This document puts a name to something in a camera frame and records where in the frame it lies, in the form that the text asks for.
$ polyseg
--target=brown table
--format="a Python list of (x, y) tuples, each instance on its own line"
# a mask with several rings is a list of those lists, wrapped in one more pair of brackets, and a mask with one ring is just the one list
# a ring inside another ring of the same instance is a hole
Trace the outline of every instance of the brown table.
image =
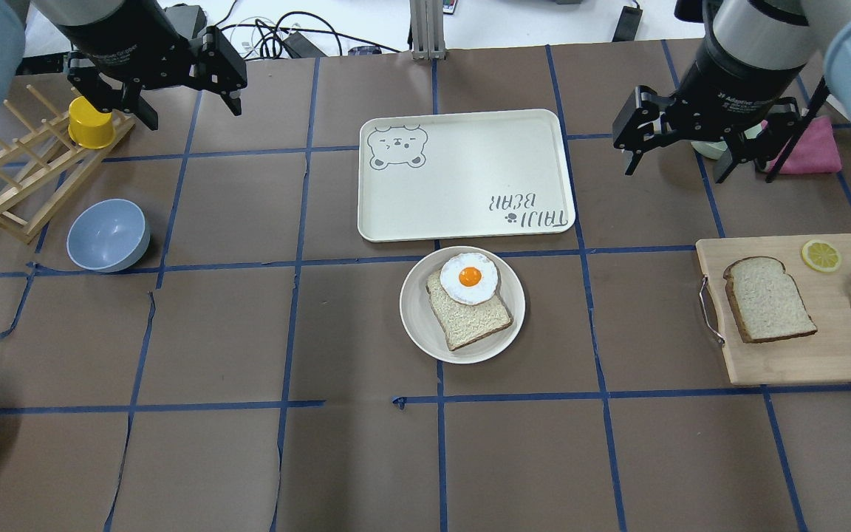
[[(132, 132), (37, 247), (0, 231), (0, 330), (17, 317), (0, 530), (851, 530), (851, 384), (732, 387), (693, 249), (851, 232), (851, 128), (839, 175), (713, 185), (682, 143), (623, 176), (622, 100), (671, 91), (696, 45), (251, 63), (238, 118), (213, 95), (148, 94), (160, 130)], [(60, 75), (34, 82), (71, 98)], [(524, 108), (560, 115), (578, 225), (438, 242), (499, 253), (527, 294), (513, 346), (442, 366), (397, 312), (436, 242), (358, 235), (358, 131)], [(0, 135), (20, 127), (0, 112)], [(109, 197), (144, 208), (151, 251), (124, 275), (78, 272), (67, 230)]]

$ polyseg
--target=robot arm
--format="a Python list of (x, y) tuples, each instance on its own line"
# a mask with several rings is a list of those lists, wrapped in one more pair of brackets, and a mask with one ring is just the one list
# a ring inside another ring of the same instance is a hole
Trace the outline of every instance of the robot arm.
[[(155, 0), (33, 3), (77, 48), (68, 57), (68, 81), (95, 108), (132, 112), (155, 130), (156, 112), (141, 91), (185, 85), (219, 94), (234, 115), (241, 114), (245, 61), (219, 28), (178, 31)], [(9, 11), (0, 0), (0, 35), (14, 44), (0, 48), (0, 103), (24, 50), (24, 31)], [(120, 87), (114, 88), (104, 77), (119, 81)]]
[[(724, 140), (718, 182), (739, 163), (766, 165), (806, 128), (794, 98), (781, 98), (814, 53), (851, 117), (851, 1), (680, 0), (676, 16), (703, 21), (705, 40), (681, 86), (668, 97), (639, 86), (612, 124), (615, 148), (629, 155), (627, 174), (642, 154), (678, 140)], [(767, 121), (756, 138), (744, 132)]]

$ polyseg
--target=yellow cup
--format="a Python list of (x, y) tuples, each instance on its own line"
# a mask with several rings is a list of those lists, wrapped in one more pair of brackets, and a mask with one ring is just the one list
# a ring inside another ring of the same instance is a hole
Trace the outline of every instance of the yellow cup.
[(84, 148), (101, 149), (114, 142), (114, 115), (99, 112), (82, 95), (71, 102), (68, 115), (68, 134)]

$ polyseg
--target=cutting board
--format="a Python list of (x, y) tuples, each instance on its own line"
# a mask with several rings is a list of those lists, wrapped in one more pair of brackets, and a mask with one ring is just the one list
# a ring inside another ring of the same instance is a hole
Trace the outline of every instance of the cutting board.
[[(823, 239), (842, 255), (834, 273), (811, 270), (800, 257), (808, 239)], [(722, 352), (735, 384), (844, 383), (851, 381), (851, 233), (702, 239), (696, 244), (702, 275), (724, 337)], [(724, 270), (747, 256), (772, 256), (793, 277), (817, 333), (790, 340), (746, 344), (727, 300)]]

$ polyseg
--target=white floor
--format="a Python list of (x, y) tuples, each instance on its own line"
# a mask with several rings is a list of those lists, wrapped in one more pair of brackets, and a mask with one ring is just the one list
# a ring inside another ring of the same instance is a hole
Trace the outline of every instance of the white floor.
[[(210, 24), (225, 16), (230, 0), (163, 0), (161, 6), (198, 4), (208, 14)], [(445, 15), (445, 45), (448, 48), (531, 47), (540, 44), (603, 43), (612, 33), (623, 6), (629, 0), (582, 0), (580, 4), (556, 4), (554, 0), (459, 0), (455, 14)], [(688, 24), (672, 15), (675, 0), (642, 0), (642, 23), (636, 39), (682, 39), (702, 37), (701, 24)], [(304, 10), (324, 17), (338, 33), (344, 33), (406, 50), (409, 34), (409, 3), (406, 0), (239, 0), (224, 24), (240, 23), (250, 17), (277, 21), (291, 10)], [(295, 15), (284, 26), (322, 30), (324, 25), (310, 17)], [(54, 26), (36, 11), (28, 16), (26, 56), (70, 50), (70, 45)], [(244, 41), (251, 42), (250, 28), (230, 34), (243, 51)], [(337, 54), (331, 36), (311, 34), (311, 41), (328, 55)], [(356, 41), (344, 40), (344, 50)]]

